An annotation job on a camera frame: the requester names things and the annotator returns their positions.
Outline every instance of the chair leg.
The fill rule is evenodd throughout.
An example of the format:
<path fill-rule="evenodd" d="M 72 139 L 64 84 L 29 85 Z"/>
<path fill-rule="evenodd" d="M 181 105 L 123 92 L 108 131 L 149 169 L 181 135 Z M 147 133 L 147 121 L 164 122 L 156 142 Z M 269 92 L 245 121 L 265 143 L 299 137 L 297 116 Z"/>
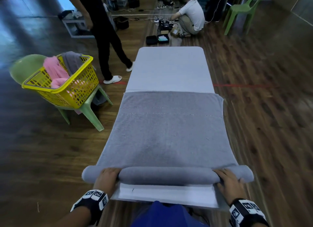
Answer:
<path fill-rule="evenodd" d="M 237 15 L 237 12 L 232 11 L 232 14 L 231 14 L 231 16 L 230 16 L 230 19 L 229 19 L 229 22 L 228 22 L 228 24 L 227 24 L 227 27 L 226 27 L 226 30 L 225 30 L 224 35 L 227 35 L 227 34 L 228 34 L 229 29 L 232 27 L 232 24 L 233 24 L 233 22 L 234 22 L 234 19 L 235 19 L 236 15 Z"/>
<path fill-rule="evenodd" d="M 229 20 L 229 17 L 230 17 L 230 15 L 231 15 L 231 10 L 229 9 L 228 10 L 228 12 L 227 12 L 227 15 L 226 15 L 226 18 L 225 18 L 225 20 L 224 20 L 224 23 L 223 23 L 223 28 L 227 25 L 227 22 L 228 22 L 228 20 Z"/>
<path fill-rule="evenodd" d="M 109 99 L 109 96 L 106 94 L 106 92 L 103 90 L 103 88 L 102 88 L 100 85 L 98 85 L 98 86 L 99 86 L 100 92 L 103 94 L 103 96 L 106 98 L 106 100 L 107 100 L 111 105 L 113 105 L 113 103 L 112 103 L 111 100 Z"/>
<path fill-rule="evenodd" d="M 248 34 L 250 27 L 251 27 L 251 23 L 252 23 L 252 19 L 254 16 L 255 11 L 252 14 L 248 14 L 246 21 L 245 21 L 245 30 L 246 30 L 246 34 Z"/>
<path fill-rule="evenodd" d="M 59 110 L 59 112 L 62 114 L 62 116 L 64 117 L 64 119 L 66 120 L 67 124 L 71 124 L 71 123 L 69 122 L 69 119 L 68 119 L 68 117 L 67 117 L 67 114 L 66 114 L 65 110 L 60 109 L 60 108 L 58 108 L 58 110 Z"/>
<path fill-rule="evenodd" d="M 101 122 L 91 110 L 89 105 L 83 104 L 79 110 L 88 118 L 88 120 L 97 128 L 98 131 L 102 131 L 104 129 Z"/>

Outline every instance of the blue clothing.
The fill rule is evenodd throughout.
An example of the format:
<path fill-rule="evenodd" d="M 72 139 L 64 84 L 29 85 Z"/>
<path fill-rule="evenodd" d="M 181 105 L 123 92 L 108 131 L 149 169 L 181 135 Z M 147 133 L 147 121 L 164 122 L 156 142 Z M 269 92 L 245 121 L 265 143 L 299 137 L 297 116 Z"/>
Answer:
<path fill-rule="evenodd" d="M 152 203 L 148 211 L 141 214 L 131 227 L 207 227 L 194 219 L 182 205 L 164 206 L 159 201 Z"/>

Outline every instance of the yellow laundry basket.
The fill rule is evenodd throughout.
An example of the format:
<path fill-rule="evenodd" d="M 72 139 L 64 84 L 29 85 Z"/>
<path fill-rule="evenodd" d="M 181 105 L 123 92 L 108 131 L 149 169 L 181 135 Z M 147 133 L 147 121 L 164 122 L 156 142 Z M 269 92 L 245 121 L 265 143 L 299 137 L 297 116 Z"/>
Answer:
<path fill-rule="evenodd" d="M 58 55 L 60 64 L 66 69 L 63 58 Z M 42 97 L 54 105 L 62 107 L 80 108 L 92 91 L 99 84 L 99 80 L 92 66 L 92 56 L 82 55 L 83 65 L 61 87 L 51 88 L 51 78 L 44 67 L 23 82 L 22 88 L 37 91 Z"/>

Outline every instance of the pink cloth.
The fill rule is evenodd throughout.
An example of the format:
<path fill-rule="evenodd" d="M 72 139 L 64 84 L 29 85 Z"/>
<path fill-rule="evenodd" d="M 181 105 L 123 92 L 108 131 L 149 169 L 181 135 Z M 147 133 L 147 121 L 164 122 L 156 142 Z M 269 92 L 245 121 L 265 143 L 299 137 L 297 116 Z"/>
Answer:
<path fill-rule="evenodd" d="M 44 61 L 44 68 L 52 80 L 51 88 L 53 89 L 59 88 L 69 78 L 68 73 L 60 65 L 56 56 L 47 57 Z"/>

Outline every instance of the person in white shirt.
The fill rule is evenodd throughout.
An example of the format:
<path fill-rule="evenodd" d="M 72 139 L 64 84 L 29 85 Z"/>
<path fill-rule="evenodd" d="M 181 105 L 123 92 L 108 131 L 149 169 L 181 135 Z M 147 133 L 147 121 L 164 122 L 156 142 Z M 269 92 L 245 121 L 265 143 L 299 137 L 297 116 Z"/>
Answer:
<path fill-rule="evenodd" d="M 185 35 L 196 35 L 205 22 L 203 10 L 197 0 L 187 0 L 186 5 L 171 16 L 172 21 L 177 18 Z"/>

